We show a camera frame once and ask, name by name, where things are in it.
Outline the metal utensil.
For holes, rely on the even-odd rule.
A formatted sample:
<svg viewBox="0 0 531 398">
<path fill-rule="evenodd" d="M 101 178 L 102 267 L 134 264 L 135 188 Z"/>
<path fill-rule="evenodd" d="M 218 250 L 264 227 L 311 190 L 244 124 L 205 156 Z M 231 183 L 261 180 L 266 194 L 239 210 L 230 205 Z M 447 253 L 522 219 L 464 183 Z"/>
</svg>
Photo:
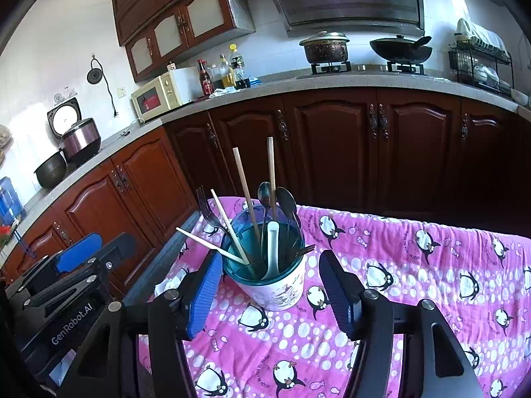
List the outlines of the metal utensil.
<svg viewBox="0 0 531 398">
<path fill-rule="evenodd" d="M 305 247 L 302 247 L 301 249 L 299 249 L 298 251 L 296 251 L 294 253 L 294 255 L 292 256 L 292 258 L 295 260 L 297 259 L 298 257 L 301 257 L 309 252 L 312 252 L 313 250 L 315 249 L 315 244 L 312 244 L 312 245 L 308 245 L 308 246 L 305 246 Z"/>
</svg>

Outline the metal spoon patterned handle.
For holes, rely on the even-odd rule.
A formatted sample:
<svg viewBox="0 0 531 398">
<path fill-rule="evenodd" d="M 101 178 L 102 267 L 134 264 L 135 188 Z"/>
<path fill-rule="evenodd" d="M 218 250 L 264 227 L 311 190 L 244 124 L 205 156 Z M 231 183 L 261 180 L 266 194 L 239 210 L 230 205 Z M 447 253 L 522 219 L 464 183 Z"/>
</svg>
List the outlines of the metal spoon patterned handle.
<svg viewBox="0 0 531 398">
<path fill-rule="evenodd" d="M 266 229 L 267 229 L 267 214 L 268 209 L 271 208 L 271 185 L 269 181 L 263 181 L 258 186 L 258 200 L 264 209 L 263 223 L 260 236 L 260 252 L 263 253 L 266 248 Z"/>
</svg>

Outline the lower wooden kitchen cabinets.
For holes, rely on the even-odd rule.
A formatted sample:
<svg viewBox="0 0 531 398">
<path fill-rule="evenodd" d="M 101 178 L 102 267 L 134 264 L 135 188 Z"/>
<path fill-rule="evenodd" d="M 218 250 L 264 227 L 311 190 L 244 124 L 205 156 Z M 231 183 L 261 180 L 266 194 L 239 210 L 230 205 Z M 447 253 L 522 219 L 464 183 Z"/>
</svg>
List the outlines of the lower wooden kitchen cabinets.
<svg viewBox="0 0 531 398">
<path fill-rule="evenodd" d="M 332 88 L 245 100 L 176 119 L 77 180 L 37 219 L 1 273 L 14 280 L 89 233 L 131 233 L 113 277 L 127 292 L 196 209 L 199 186 L 254 191 L 268 174 L 298 203 L 502 233 L 530 233 L 530 119 L 472 99 L 398 88 Z"/>
</svg>

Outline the white tissue paper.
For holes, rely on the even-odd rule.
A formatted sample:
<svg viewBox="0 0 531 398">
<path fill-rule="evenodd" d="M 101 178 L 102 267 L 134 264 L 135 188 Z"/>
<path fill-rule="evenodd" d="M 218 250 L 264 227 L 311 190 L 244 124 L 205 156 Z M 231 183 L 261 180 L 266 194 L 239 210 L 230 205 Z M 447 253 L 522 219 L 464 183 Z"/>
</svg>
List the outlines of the white tissue paper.
<svg viewBox="0 0 531 398">
<path fill-rule="evenodd" d="M 163 281 L 155 285 L 154 297 L 157 298 L 168 289 L 177 289 L 186 275 L 186 272 L 180 271 L 173 278 L 165 278 Z"/>
</svg>

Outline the floral utensil holder cup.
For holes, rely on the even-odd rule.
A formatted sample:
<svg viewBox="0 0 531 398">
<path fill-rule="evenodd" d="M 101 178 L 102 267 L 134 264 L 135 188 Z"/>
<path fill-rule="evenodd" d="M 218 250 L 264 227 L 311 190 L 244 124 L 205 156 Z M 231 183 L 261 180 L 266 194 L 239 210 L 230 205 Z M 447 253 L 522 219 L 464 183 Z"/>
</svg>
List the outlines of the floral utensil holder cup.
<svg viewBox="0 0 531 398">
<path fill-rule="evenodd" d="M 232 219 L 232 227 L 248 256 L 248 265 L 225 258 L 223 271 L 254 302 L 267 311 L 283 311 L 294 307 L 301 299 L 304 287 L 306 256 L 301 249 L 306 247 L 304 236 L 298 225 L 277 212 L 278 273 L 268 269 L 267 231 L 255 232 L 251 215 L 247 209 Z"/>
</svg>

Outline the blue container on counter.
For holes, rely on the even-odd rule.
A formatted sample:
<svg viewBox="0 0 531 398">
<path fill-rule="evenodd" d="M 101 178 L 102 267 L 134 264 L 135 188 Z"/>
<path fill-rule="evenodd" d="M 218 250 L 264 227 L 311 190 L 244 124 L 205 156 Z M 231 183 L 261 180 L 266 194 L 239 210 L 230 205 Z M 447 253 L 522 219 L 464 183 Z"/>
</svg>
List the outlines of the blue container on counter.
<svg viewBox="0 0 531 398">
<path fill-rule="evenodd" d="M 5 226 L 11 226 L 16 218 L 25 216 L 24 207 L 8 177 L 3 177 L 0 183 L 0 210 L 1 222 Z"/>
</svg>

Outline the black metal fork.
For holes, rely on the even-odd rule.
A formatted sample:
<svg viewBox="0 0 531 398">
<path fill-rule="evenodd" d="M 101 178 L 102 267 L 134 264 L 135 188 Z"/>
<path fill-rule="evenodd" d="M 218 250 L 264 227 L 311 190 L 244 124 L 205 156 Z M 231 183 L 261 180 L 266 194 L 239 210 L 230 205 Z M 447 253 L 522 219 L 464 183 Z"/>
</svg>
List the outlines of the black metal fork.
<svg viewBox="0 0 531 398">
<path fill-rule="evenodd" d="M 228 230 L 220 223 L 220 219 L 213 213 L 211 206 L 206 199 L 206 195 L 202 186 L 199 186 L 196 190 L 196 196 L 198 199 L 198 204 L 201 209 L 201 214 L 203 215 L 205 221 L 213 228 L 220 230 L 226 235 L 229 234 Z"/>
</svg>

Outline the open rice cooker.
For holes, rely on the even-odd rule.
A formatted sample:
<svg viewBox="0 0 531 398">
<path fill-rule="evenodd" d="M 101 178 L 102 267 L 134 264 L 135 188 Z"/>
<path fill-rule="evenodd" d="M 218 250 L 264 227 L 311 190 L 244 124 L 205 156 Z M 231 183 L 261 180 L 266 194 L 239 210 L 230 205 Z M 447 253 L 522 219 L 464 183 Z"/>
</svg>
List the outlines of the open rice cooker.
<svg viewBox="0 0 531 398">
<path fill-rule="evenodd" d="M 83 119 L 76 97 L 58 104 L 47 112 L 52 135 L 58 139 L 58 149 L 68 164 L 81 166 L 96 156 L 101 137 L 93 118 Z"/>
</svg>

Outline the pink penguin blanket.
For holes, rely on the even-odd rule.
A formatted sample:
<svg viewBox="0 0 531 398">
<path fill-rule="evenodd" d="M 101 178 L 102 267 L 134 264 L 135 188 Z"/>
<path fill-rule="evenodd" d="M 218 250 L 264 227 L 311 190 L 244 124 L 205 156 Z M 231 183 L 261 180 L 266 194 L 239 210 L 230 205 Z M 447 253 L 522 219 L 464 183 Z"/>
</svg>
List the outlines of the pink penguin blanket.
<svg viewBox="0 0 531 398">
<path fill-rule="evenodd" d="M 530 393 L 530 241 L 315 207 L 279 217 L 277 279 L 198 218 L 156 285 L 140 365 L 158 397 Z"/>
</svg>

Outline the cream microwave oven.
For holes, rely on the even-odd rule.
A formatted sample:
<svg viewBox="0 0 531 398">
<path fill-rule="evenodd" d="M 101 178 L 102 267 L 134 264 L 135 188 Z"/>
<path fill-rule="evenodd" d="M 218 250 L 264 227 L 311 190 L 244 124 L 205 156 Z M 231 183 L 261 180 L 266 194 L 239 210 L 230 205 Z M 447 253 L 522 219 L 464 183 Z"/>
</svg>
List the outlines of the cream microwave oven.
<svg viewBox="0 0 531 398">
<path fill-rule="evenodd" d="M 195 67 L 168 70 L 131 95 L 139 119 L 148 121 L 203 97 Z"/>
</svg>

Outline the brown wooden chopstick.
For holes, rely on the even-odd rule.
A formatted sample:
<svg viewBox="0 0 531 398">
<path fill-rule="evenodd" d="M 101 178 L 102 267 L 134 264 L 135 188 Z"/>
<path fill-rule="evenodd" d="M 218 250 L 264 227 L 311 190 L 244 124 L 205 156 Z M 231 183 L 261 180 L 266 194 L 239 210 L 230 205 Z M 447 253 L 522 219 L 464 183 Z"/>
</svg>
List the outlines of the brown wooden chopstick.
<svg viewBox="0 0 531 398">
<path fill-rule="evenodd" d="M 270 203 L 272 209 L 272 218 L 277 221 L 277 206 L 276 206 L 276 180 L 275 180 L 275 161 L 274 161 L 274 138 L 267 138 L 267 157 L 268 157 L 268 170 L 269 170 L 269 182 L 270 182 Z"/>
</svg>

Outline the gas stove burner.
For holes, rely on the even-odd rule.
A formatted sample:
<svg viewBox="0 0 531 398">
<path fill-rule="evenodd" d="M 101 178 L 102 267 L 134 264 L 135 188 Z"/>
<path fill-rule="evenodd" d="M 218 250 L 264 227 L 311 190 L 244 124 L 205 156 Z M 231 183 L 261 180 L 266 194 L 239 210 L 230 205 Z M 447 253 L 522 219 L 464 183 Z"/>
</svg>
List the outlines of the gas stove burner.
<svg viewBox="0 0 531 398">
<path fill-rule="evenodd" d="M 414 75 L 424 76 L 425 69 L 422 64 L 408 65 L 386 62 L 383 65 L 353 65 L 349 61 L 344 63 L 312 64 L 311 72 L 301 78 L 312 76 L 336 75 Z"/>
</svg>

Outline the black wok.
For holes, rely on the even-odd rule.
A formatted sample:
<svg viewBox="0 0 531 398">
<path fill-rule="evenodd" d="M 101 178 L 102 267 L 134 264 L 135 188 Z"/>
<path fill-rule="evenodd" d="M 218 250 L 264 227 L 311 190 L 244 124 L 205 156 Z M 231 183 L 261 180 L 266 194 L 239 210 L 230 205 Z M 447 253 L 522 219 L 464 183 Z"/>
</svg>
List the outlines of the black wok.
<svg viewBox="0 0 531 398">
<path fill-rule="evenodd" d="M 431 40 L 431 36 L 410 40 L 397 35 L 394 38 L 373 39 L 370 46 L 379 57 L 389 62 L 418 65 L 430 58 L 432 48 L 428 44 Z"/>
</svg>

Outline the black dish drying rack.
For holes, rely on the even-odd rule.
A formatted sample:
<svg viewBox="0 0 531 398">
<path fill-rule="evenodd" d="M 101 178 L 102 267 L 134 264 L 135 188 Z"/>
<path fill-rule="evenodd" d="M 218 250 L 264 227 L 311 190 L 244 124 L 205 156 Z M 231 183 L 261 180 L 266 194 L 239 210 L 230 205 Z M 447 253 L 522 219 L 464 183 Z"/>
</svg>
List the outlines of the black dish drying rack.
<svg viewBox="0 0 531 398">
<path fill-rule="evenodd" d="M 458 20 L 454 38 L 448 56 L 457 82 L 509 97 L 514 68 L 502 38 L 465 18 Z"/>
</svg>

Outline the upper wooden wall cabinet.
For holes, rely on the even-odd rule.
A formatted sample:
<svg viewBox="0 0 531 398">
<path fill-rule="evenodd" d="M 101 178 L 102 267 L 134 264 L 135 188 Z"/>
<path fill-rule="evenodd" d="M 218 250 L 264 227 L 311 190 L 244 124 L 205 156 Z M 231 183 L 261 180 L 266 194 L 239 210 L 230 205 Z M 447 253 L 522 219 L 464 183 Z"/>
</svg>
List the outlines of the upper wooden wall cabinet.
<svg viewBox="0 0 531 398">
<path fill-rule="evenodd" d="M 254 33 L 248 0 L 112 0 L 117 39 L 135 82 L 170 62 Z"/>
</svg>

